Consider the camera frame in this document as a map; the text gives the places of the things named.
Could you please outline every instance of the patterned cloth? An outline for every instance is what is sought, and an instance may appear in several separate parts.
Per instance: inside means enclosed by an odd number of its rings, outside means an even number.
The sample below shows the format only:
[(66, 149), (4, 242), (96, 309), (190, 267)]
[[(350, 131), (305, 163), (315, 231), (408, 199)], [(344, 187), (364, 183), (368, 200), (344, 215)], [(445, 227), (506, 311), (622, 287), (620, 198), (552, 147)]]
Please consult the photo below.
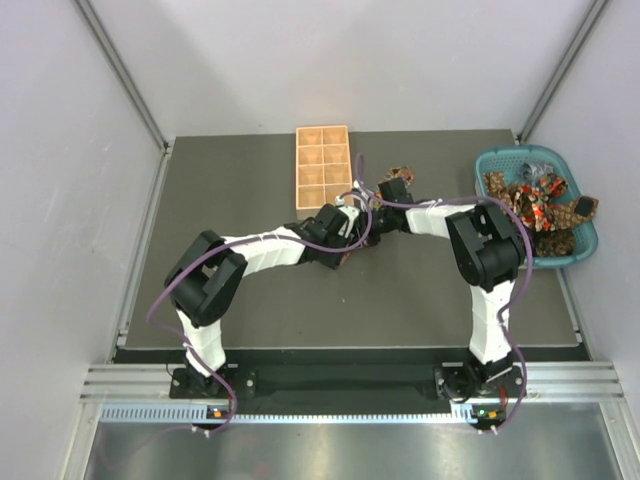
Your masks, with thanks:
[(540, 177), (536, 185), (507, 186), (503, 172), (485, 173), (483, 180), (489, 195), (511, 207), (531, 231), (539, 257), (573, 254), (575, 238), (571, 229), (591, 220), (598, 207), (598, 200), (591, 197), (553, 203), (568, 189), (567, 181), (553, 173)]
[(404, 186), (407, 188), (409, 188), (415, 180), (413, 170), (411, 170), (409, 167), (393, 167), (390, 168), (387, 173), (385, 173), (384, 178), (378, 183), (388, 182), (389, 180), (393, 180), (397, 177), (401, 177), (404, 180)]

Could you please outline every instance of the metal floor panel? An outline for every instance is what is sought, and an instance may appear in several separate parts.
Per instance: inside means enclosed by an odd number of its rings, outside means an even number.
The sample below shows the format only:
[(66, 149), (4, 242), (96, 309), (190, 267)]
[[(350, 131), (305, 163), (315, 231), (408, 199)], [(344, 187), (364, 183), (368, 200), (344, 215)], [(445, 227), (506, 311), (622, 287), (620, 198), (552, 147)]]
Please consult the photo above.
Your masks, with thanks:
[[(166, 425), (101, 424), (117, 462)], [(597, 405), (525, 405), (498, 437), (466, 425), (238, 425), (206, 440), (157, 438), (122, 467), (94, 452), (86, 480), (616, 480), (620, 472)]]
[[(148, 327), (145, 314), (165, 276), (206, 229), (247, 235), (295, 221), (294, 135), (176, 140), (146, 258), (127, 348), (180, 347)], [(416, 199), (474, 192), (480, 152), (512, 145), (509, 130), (353, 133), (375, 185), (392, 166), (410, 165)], [(158, 320), (179, 325), (168, 302)], [(351, 255), (339, 271), (320, 265), (279, 268), (246, 278), (222, 322), (227, 348), (451, 347), (468, 345), (471, 295), (449, 242), (393, 234)], [(575, 345), (553, 271), (534, 272), (511, 314), (523, 345)]]

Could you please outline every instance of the metal frame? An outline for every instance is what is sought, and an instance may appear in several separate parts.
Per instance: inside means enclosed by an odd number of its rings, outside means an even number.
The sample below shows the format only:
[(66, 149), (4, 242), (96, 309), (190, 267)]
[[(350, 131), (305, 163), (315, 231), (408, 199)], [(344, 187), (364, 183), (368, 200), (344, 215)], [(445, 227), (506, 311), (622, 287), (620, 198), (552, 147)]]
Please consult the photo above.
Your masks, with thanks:
[(589, 357), (593, 360), (605, 360), (597, 355), (597, 352), (591, 347), (593, 345), (593, 336), (591, 335), (587, 324), (582, 321), (584, 318), (582, 311), (580, 310), (580, 303), (578, 302), (571, 280), (566, 269), (561, 268), (557, 271), (558, 282), (562, 289), (562, 296), (567, 305), (569, 311), (569, 317), (571, 317), (571, 323), (576, 334), (578, 342), (583, 344), (589, 353)]
[(124, 289), (124, 297), (120, 304), (120, 310), (118, 311), (118, 326), (109, 351), (109, 358), (113, 358), (116, 349), (118, 347), (123, 347), (127, 340), (129, 324), (131, 323), (136, 295), (142, 279), (142, 270), (147, 258), (149, 243), (151, 241), (151, 232), (153, 231), (153, 225), (158, 213), (160, 196), (162, 194), (162, 189), (164, 188), (164, 182), (167, 178), (169, 160), (171, 159), (172, 151), (173, 144), (171, 144), (162, 155), (151, 185), (151, 190), (149, 191), (145, 209), (146, 213), (136, 239), (133, 260), (129, 268), (128, 280)]
[(57, 477), (60, 480), (81, 480), (85, 477), (101, 415), (101, 404), (80, 404), (73, 438)]
[(122, 89), (129, 97), (129, 100), (131, 100), (131, 103), (138, 112), (138, 115), (140, 115), (140, 119), (147, 128), (149, 135), (151, 135), (151, 138), (153, 138), (153, 141), (156, 142), (160, 149), (163, 151), (166, 150), (169, 146), (169, 142), (162, 134), (162, 131), (160, 131), (153, 115), (151, 115), (147, 104), (142, 98), (138, 87), (136, 87), (127, 67), (120, 58), (113, 41), (105, 30), (104, 25), (102, 25), (102, 21), (93, 8), (93, 5), (91, 5), (89, 0), (72, 0), (72, 2), (78, 9), (78, 12), (87, 25), (87, 28), (98, 42), (98, 46), (100, 47), (100, 50), (102, 50), (107, 63), (115, 73)]
[(601, 403), (602, 418), (624, 480), (640, 478), (640, 437), (626, 403)]
[[(172, 371), (181, 366), (92, 365), (80, 401), (100, 404), (202, 404), (200, 400), (185, 402), (169, 398), (171, 378), (167, 369)], [(528, 364), (528, 374), (525, 403), (624, 402), (622, 387), (611, 362), (532, 362)], [(483, 399), (469, 401), (474, 404), (485, 402)], [(207, 399), (204, 403), (224, 406), (227, 400)]]
[(567, 76), (567, 73), (569, 73), (571, 66), (582, 51), (585, 42), (591, 35), (591, 32), (598, 20), (602, 17), (610, 1), (611, 0), (594, 0), (587, 10), (587, 13), (580, 22), (578, 30), (573, 35), (571, 42), (569, 42), (569, 45), (560, 57), (560, 61), (551, 74), (551, 78), (547, 82), (547, 85), (536, 101), (533, 110), (529, 114), (527, 121), (522, 128), (522, 132), (518, 135), (518, 140), (520, 142), (526, 143), (529, 140), (529, 137), (531, 137), (531, 133), (536, 128), (538, 122), (542, 118), (542, 115), (553, 100), (553, 97), (560, 88), (562, 81)]

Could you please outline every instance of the enclosure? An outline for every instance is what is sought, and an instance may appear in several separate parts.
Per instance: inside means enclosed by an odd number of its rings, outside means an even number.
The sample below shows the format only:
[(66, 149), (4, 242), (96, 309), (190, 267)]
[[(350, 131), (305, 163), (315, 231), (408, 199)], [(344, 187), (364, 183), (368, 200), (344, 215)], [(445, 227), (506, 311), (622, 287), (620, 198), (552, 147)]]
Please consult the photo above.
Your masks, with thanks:
[[(640, 478), (636, 3), (0, 12), (3, 478)], [(185, 342), (146, 315), (201, 231), (313, 216), (358, 153), (366, 184), (408, 166), (416, 199), (448, 199), (483, 152), (532, 145), (599, 200), (599, 242), (511, 309), (529, 384), (504, 433), (430, 399), (472, 300), (448, 242), (399, 233), (243, 280), (222, 323), (239, 413), (189, 431), (228, 402), (175, 398)], [(169, 302), (156, 321), (181, 326)]]

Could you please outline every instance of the dark gray table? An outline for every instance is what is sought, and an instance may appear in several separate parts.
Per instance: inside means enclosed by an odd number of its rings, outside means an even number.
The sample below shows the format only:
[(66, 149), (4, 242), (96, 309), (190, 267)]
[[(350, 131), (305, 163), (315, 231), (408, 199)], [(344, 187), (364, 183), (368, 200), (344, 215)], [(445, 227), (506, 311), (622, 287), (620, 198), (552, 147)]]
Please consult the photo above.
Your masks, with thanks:
[[(416, 198), (474, 192), (473, 165), (508, 130), (353, 133), (373, 186), (391, 166), (410, 165)], [(202, 231), (260, 233), (295, 221), (293, 135), (178, 138), (151, 237), (127, 347), (178, 347), (144, 321), (184, 250)], [(167, 302), (158, 320), (178, 325)], [(513, 308), (511, 329), (527, 345), (575, 345), (556, 274), (536, 271)], [(226, 347), (451, 347), (468, 344), (471, 295), (444, 239), (406, 234), (355, 252), (338, 271), (317, 264), (244, 279), (223, 320)]]

